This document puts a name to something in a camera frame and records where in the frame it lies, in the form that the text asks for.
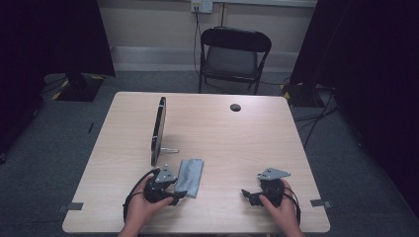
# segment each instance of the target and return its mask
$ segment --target gray cloth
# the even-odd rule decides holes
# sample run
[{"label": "gray cloth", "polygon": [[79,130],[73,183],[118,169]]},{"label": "gray cloth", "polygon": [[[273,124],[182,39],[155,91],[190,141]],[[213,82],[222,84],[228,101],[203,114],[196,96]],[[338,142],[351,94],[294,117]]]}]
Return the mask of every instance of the gray cloth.
[{"label": "gray cloth", "polygon": [[201,159],[182,160],[175,192],[188,191],[188,198],[196,198],[203,167],[204,161]]}]

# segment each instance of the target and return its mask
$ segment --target table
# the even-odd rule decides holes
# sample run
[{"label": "table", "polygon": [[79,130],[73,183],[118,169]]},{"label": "table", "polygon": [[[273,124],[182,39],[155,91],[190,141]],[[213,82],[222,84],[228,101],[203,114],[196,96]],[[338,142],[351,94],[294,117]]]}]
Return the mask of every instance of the table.
[{"label": "table", "polygon": [[[152,169],[151,136],[160,98],[167,98],[160,155],[178,173],[182,159],[203,159],[197,198],[158,212],[144,233],[278,233],[269,213],[250,206],[241,189],[260,192],[257,174],[267,167],[291,172],[304,232],[327,232],[330,224],[284,98],[205,94],[119,92],[111,104],[63,230],[115,233],[124,226],[123,203],[134,184]],[[231,104],[241,106],[233,112]]]}]

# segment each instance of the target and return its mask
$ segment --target wall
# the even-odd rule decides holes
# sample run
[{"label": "wall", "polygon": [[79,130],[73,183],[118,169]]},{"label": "wall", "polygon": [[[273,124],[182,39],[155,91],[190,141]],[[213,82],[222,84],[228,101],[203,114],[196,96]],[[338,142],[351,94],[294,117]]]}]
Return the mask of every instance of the wall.
[{"label": "wall", "polygon": [[[98,2],[112,46],[194,47],[196,16],[190,1]],[[213,3],[213,13],[200,14],[199,21],[201,31],[221,23],[256,30],[271,38],[272,51],[299,52],[312,13],[312,7]]]}]

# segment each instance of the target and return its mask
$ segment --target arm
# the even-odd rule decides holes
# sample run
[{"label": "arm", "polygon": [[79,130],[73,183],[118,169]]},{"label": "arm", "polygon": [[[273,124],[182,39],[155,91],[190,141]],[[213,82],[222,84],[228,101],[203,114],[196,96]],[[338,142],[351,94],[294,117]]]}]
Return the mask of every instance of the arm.
[{"label": "arm", "polygon": [[[287,181],[282,181],[286,188],[291,188]],[[287,189],[285,189],[285,193],[291,197],[293,196],[291,191]],[[288,197],[283,197],[281,205],[278,207],[274,207],[271,202],[263,195],[260,195],[259,199],[274,218],[278,228],[280,228],[287,237],[304,236],[304,234],[301,232],[301,229],[299,229],[298,222],[296,221],[294,203]]]},{"label": "arm", "polygon": [[142,227],[150,221],[151,217],[161,208],[173,201],[172,197],[168,197],[156,203],[151,203],[145,199],[142,192],[145,184],[151,177],[144,179],[134,191],[131,201],[129,202],[128,212],[126,215],[126,224],[121,230],[119,237],[136,237]]}]

